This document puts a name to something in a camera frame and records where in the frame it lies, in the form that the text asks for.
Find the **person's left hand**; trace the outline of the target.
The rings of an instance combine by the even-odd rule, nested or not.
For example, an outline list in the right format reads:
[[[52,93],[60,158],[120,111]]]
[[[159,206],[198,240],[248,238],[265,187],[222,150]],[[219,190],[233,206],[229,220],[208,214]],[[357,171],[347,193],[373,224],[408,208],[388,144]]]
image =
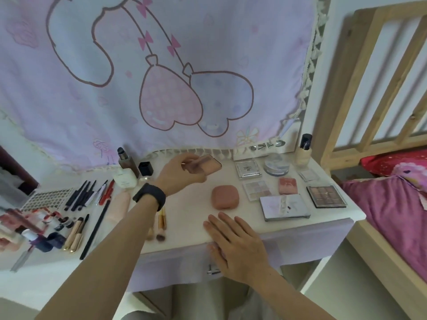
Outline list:
[[[177,155],[163,167],[159,176],[151,184],[161,189],[168,197],[191,184],[203,183],[206,179],[207,177],[203,174],[191,174],[183,171]]]

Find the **pink rectangular compact case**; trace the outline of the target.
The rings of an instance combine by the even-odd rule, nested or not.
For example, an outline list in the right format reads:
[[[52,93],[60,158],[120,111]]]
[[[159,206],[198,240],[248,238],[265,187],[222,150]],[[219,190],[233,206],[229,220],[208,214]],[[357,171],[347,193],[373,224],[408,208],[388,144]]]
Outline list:
[[[203,174],[209,176],[221,170],[222,164],[210,154],[203,155],[196,160],[183,164],[183,169],[191,174]]]

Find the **person's right forearm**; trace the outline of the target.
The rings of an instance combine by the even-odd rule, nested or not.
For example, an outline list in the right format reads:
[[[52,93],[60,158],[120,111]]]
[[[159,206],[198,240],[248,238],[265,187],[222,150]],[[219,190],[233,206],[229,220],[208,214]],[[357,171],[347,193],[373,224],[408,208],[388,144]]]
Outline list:
[[[267,268],[253,289],[281,320],[336,320],[307,296],[296,291],[275,269]]]

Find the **person's left forearm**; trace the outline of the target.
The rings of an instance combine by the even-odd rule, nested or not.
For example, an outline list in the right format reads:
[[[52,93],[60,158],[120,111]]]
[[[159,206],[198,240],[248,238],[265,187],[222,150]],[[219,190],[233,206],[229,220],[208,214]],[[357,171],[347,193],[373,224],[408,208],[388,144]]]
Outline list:
[[[88,254],[35,320],[112,320],[159,209],[144,195]]]

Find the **pale eyeshadow palette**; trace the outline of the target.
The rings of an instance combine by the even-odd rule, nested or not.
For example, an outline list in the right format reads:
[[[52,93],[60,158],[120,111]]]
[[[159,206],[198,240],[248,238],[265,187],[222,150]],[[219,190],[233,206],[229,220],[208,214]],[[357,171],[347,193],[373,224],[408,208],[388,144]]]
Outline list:
[[[269,197],[273,195],[264,180],[244,182],[243,188],[250,202],[259,200],[262,197]]]

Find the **small wooden makeup brush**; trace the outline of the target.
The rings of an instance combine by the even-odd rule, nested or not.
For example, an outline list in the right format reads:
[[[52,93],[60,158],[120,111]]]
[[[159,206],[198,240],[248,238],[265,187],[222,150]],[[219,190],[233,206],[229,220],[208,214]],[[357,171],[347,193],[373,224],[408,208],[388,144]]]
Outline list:
[[[157,233],[156,233],[156,240],[158,242],[164,242],[166,239],[166,213],[165,208],[163,207],[157,214]]]

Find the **clear square powder compact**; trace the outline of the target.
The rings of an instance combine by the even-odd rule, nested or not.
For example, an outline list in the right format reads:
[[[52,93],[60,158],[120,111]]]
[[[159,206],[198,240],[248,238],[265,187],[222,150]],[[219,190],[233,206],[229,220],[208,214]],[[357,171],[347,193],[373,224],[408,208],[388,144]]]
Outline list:
[[[262,172],[256,160],[241,160],[235,162],[239,180],[262,177]]]

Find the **brown foundation bottle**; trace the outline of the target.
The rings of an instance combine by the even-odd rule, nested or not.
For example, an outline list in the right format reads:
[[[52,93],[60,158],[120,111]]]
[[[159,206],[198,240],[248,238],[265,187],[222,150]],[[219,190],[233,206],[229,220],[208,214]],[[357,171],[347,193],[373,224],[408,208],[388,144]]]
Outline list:
[[[138,179],[140,177],[140,172],[136,166],[135,161],[133,160],[133,158],[131,156],[129,156],[126,151],[122,148],[119,147],[117,149],[117,154],[119,156],[119,165],[121,166],[121,168],[126,169],[129,168],[131,169],[131,171],[135,174],[136,178]]]

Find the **white square bottle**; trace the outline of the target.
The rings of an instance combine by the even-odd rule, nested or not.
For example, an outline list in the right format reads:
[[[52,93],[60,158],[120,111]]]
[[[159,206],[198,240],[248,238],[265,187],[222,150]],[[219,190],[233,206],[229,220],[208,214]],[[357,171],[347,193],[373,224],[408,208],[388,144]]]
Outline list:
[[[135,188],[137,186],[137,177],[131,168],[116,168],[113,172],[113,180],[122,189]]]

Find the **dark hair clip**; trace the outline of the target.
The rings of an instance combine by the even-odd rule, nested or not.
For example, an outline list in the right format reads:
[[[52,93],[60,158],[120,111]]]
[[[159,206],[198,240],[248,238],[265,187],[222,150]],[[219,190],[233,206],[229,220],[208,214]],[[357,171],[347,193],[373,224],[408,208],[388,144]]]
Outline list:
[[[283,140],[277,140],[275,143],[272,142],[265,142],[258,145],[251,145],[249,146],[249,149],[251,151],[257,151],[257,150],[272,150],[273,148],[279,148],[286,145],[286,142]]]

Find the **red makeup pencil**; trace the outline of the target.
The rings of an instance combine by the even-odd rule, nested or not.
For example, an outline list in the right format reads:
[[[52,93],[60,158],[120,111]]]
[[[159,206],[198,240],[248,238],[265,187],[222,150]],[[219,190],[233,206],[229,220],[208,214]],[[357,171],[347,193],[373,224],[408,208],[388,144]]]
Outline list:
[[[99,202],[98,202],[98,205],[99,205],[99,206],[104,205],[104,203],[107,201],[107,199],[109,199],[109,198],[110,198],[110,196],[111,196],[111,194],[112,194],[112,192],[113,192],[113,189],[114,189],[114,184],[115,184],[115,180],[113,179],[113,180],[109,183],[109,185],[106,187],[106,189],[105,189],[104,193],[102,194],[102,196],[101,196],[101,198],[100,198],[100,200],[99,200]]]

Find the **white makeup pencil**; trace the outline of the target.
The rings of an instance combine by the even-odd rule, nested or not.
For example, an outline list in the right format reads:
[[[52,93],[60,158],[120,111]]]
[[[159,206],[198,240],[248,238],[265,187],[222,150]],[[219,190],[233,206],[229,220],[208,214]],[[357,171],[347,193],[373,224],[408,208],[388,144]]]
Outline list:
[[[96,191],[90,191],[90,195],[88,197],[88,199],[86,200],[84,207],[88,207],[94,200],[98,200],[97,198],[102,194],[102,192],[104,191],[104,188],[106,186],[108,181],[105,181],[101,187]]]

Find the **small clear palette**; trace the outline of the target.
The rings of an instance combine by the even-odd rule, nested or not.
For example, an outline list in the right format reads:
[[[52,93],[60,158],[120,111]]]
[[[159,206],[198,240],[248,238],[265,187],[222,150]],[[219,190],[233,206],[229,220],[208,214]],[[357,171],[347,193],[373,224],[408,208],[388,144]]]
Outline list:
[[[306,183],[316,182],[320,180],[319,175],[313,171],[311,168],[298,171],[298,175],[302,178],[302,180]]]

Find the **long black makeup brush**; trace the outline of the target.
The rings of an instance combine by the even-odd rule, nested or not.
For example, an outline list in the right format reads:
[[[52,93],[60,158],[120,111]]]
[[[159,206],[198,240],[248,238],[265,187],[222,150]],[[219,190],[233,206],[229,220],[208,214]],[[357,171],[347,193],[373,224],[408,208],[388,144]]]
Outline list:
[[[106,212],[107,212],[107,210],[108,210],[108,208],[110,206],[110,203],[111,203],[111,196],[106,201],[104,209],[102,210],[102,212],[101,212],[101,214],[100,214],[100,216],[99,216],[99,218],[97,220],[97,223],[95,224],[95,226],[93,228],[93,231],[92,231],[91,235],[89,236],[89,239],[88,239],[88,241],[87,241],[87,243],[86,243],[86,245],[85,245],[85,247],[83,249],[83,252],[82,252],[82,254],[81,254],[80,258],[79,258],[80,261],[83,261],[85,259],[85,257],[87,256],[87,254],[89,253],[89,250],[90,250],[90,248],[91,248],[91,246],[93,244],[93,241],[94,241],[94,239],[95,239],[95,237],[97,235],[97,232],[98,232],[98,230],[99,230],[99,228],[100,228],[100,226],[101,226],[101,224],[102,224],[102,222],[104,220],[104,217],[105,217]]]

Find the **gold handled makeup brush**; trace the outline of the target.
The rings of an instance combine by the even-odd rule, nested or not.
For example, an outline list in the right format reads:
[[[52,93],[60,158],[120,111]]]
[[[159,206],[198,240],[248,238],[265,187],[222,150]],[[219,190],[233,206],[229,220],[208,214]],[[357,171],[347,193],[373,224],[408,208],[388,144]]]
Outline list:
[[[75,222],[70,234],[68,235],[68,237],[67,237],[67,239],[66,239],[66,241],[62,247],[62,250],[67,251],[71,248],[71,246],[74,242],[75,236],[76,236],[76,234],[77,234],[77,232],[78,232],[83,221],[84,221],[83,217],[79,217],[77,219],[77,221]]]
[[[87,214],[85,216],[84,220],[81,222],[81,224],[78,228],[78,231],[74,237],[74,241],[71,245],[70,253],[75,253],[78,250],[79,245],[80,245],[82,238],[83,238],[83,229],[84,229],[86,223],[88,222],[89,217],[90,217],[90,214]]]

